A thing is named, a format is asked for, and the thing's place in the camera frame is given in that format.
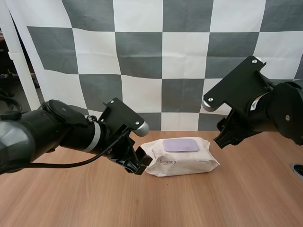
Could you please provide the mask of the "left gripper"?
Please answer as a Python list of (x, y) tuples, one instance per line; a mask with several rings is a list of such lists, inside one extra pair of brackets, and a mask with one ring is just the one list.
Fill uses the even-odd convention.
[(129, 138), (130, 132), (131, 129), (124, 124), (115, 130), (110, 129), (106, 137), (104, 156), (123, 166), (128, 173), (141, 175), (152, 162), (152, 158), (141, 147), (134, 151), (134, 141)]

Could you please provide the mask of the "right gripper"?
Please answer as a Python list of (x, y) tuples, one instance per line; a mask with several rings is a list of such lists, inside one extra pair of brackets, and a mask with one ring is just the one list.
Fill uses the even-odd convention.
[(253, 131), (248, 122), (233, 109), (227, 117), (222, 118), (216, 125), (220, 134), (213, 141), (220, 147), (228, 145), (236, 146), (244, 139), (257, 135), (260, 132)]

